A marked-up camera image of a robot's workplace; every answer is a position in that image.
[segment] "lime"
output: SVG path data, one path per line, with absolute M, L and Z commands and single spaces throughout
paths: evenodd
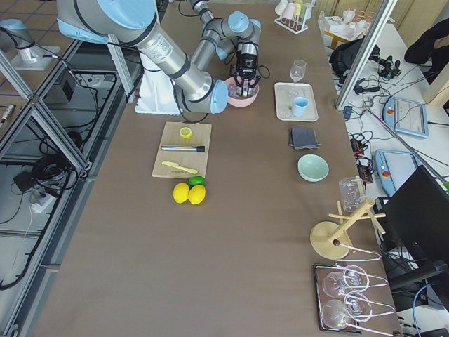
M 195 186 L 195 185 L 204 185 L 204 183 L 206 182 L 206 179 L 204 179 L 201 176 L 193 176 L 189 178 L 188 184 L 190 186 Z

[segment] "lemon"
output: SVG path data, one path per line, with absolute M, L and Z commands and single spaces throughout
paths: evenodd
M 179 183 L 173 188 L 173 198 L 174 200 L 182 204 L 189 198 L 189 186 L 186 183 Z
M 192 205 L 200 204 L 206 197 L 206 188 L 204 185 L 195 185 L 189 191 L 189 201 Z
M 192 133 L 192 130 L 190 128 L 185 127 L 185 128 L 181 128 L 180 129 L 180 136 L 185 138 L 185 139 L 190 138 L 192 136 L 192 134 L 193 133 Z

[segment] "electronic device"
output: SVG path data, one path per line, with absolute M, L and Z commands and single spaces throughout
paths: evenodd
M 26 193 L 26 191 L 28 191 L 30 188 L 36 185 L 36 181 L 34 180 L 32 174 L 26 171 L 17 174 L 13 178 L 13 182 L 21 191 L 21 193 Z
M 344 109 L 343 109 L 344 119 L 346 119 L 346 120 L 350 119 L 351 114 L 352 114 L 352 106 L 347 105 L 346 107 L 344 107 Z
M 384 205 L 389 227 L 418 268 L 390 279 L 392 291 L 426 279 L 449 309 L 449 195 L 423 166 Z
M 382 188 L 390 197 L 422 162 L 412 152 L 377 150 L 374 153 L 374 165 Z
M 367 88 L 362 87 L 362 83 L 366 81 L 365 79 L 358 79 L 356 82 L 356 85 L 354 86 L 354 91 L 357 95 L 361 94 L 361 93 L 376 93 L 380 90 L 379 86 L 370 86 Z
M 68 103 L 72 99 L 75 86 L 75 79 L 68 71 L 66 71 L 51 86 L 51 89 L 43 99 L 46 104 Z
M 429 137 L 426 105 L 424 103 L 391 97 L 385 103 L 383 119 L 390 128 L 397 132 L 423 138 Z
M 382 69 L 379 69 L 378 73 L 386 81 L 389 81 L 402 73 L 401 69 L 399 69 L 401 61 L 393 61 L 393 56 L 391 55 L 388 58 L 381 58 L 379 48 L 373 51 L 369 60 L 373 60 L 382 66 Z

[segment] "computer screen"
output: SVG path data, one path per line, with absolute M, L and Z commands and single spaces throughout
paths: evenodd
M 396 191 L 385 213 L 420 268 L 439 260 L 449 265 L 449 196 L 425 167 L 418 166 Z M 449 274 L 427 280 L 449 310 Z

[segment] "black backpack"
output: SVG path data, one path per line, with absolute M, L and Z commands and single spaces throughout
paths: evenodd
M 356 58 L 362 42 L 363 38 L 351 41 L 347 44 L 340 44 L 330 55 L 329 63 L 340 80 L 344 81 L 346 71 L 351 69 L 354 58 Z M 379 47 L 374 46 L 371 55 L 378 54 L 379 52 Z

